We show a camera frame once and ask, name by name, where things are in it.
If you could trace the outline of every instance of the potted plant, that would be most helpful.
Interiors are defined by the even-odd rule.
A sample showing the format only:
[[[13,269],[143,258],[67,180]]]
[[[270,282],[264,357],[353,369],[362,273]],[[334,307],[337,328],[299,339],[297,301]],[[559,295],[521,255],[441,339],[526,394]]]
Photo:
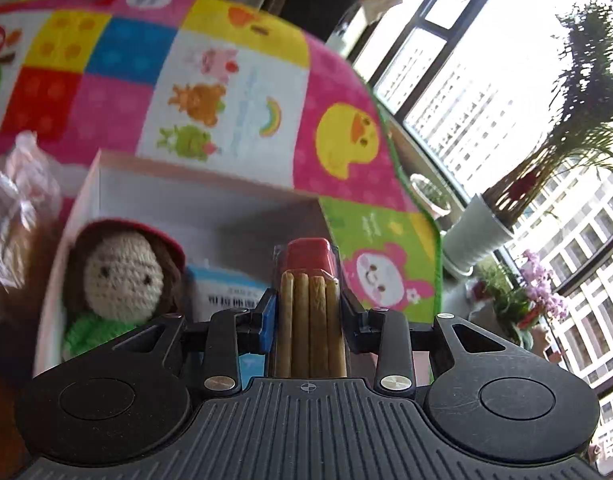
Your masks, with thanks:
[[[448,196],[428,178],[420,174],[412,174],[411,189],[433,220],[437,220],[451,212]]]
[[[564,161],[613,172],[612,15],[611,6],[585,0],[558,16],[567,30],[560,58],[568,66],[556,81],[553,100],[563,103],[551,131],[525,160],[471,200],[444,237],[447,268],[468,275],[472,265],[509,241],[512,226]]]
[[[546,270],[537,254],[525,251],[526,263],[520,269],[521,283],[510,285],[506,266],[485,267],[469,288],[477,307],[469,320],[478,326],[530,350],[531,329],[542,316],[565,319],[566,298],[551,291],[552,271]]]

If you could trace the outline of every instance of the cartoon pig print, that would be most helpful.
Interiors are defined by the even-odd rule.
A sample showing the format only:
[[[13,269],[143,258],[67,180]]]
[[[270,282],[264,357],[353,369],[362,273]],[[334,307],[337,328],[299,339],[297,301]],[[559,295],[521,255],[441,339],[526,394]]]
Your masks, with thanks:
[[[344,260],[344,272],[358,300],[402,310],[433,296],[435,291],[429,282],[404,278],[406,258],[399,245],[386,243],[382,251],[362,249]]]
[[[204,75],[212,76],[221,84],[227,85],[229,77],[237,74],[240,70],[235,59],[236,56],[237,50],[232,48],[225,50],[210,48],[206,52],[189,51],[185,61],[200,69],[200,72]]]

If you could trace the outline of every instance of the metal screw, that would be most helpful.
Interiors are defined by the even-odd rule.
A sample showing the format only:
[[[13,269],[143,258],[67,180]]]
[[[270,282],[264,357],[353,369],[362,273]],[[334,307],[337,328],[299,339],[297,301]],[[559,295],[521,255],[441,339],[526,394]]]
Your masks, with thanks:
[[[204,387],[214,392],[225,392],[235,386],[235,381],[225,375],[214,375],[204,381]]]
[[[401,390],[408,390],[413,383],[408,377],[403,375],[387,375],[380,381],[383,388],[392,390],[394,392],[400,392]]]

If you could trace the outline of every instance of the blue square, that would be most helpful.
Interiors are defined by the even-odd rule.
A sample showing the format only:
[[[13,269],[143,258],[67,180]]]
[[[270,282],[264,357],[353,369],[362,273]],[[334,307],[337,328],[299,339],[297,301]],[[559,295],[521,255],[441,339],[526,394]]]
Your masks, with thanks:
[[[176,34],[176,28],[113,18],[84,72],[155,85]]]

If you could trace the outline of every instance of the green crocheted body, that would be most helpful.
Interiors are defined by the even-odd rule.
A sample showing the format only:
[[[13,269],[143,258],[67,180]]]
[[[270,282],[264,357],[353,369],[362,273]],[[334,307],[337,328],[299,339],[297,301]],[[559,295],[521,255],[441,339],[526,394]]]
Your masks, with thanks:
[[[94,312],[82,314],[66,333],[62,357],[67,361],[133,330],[136,326],[135,323],[104,319]]]

